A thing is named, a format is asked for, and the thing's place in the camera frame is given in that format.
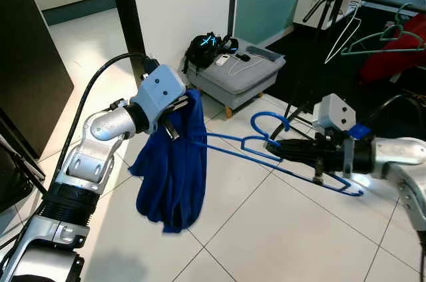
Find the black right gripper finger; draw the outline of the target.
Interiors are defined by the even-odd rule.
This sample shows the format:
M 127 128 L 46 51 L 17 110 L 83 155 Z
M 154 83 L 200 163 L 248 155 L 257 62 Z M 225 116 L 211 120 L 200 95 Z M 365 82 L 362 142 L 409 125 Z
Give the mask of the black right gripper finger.
M 269 152 L 277 158 L 307 164 L 307 166 L 313 166 L 319 160 L 319 155 L 311 150 L 269 150 Z
M 267 142 L 266 149 L 269 152 L 300 152 L 314 150 L 318 144 L 314 139 L 290 138 Z

